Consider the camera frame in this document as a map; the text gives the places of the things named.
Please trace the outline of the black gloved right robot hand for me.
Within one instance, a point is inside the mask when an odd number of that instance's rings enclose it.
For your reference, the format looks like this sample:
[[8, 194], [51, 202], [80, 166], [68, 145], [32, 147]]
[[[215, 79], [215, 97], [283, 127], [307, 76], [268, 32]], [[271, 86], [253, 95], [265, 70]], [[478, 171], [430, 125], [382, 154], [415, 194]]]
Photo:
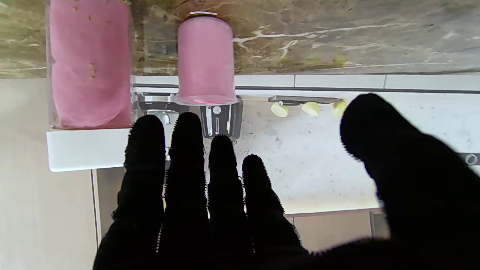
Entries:
[[245, 157], [239, 177], [232, 141], [214, 137], [206, 184], [199, 117], [177, 119], [166, 169], [163, 124], [145, 115], [130, 130], [118, 206], [93, 269], [479, 269], [480, 180], [454, 150], [374, 93], [349, 103], [340, 136], [374, 180], [389, 238], [308, 252], [259, 156]]

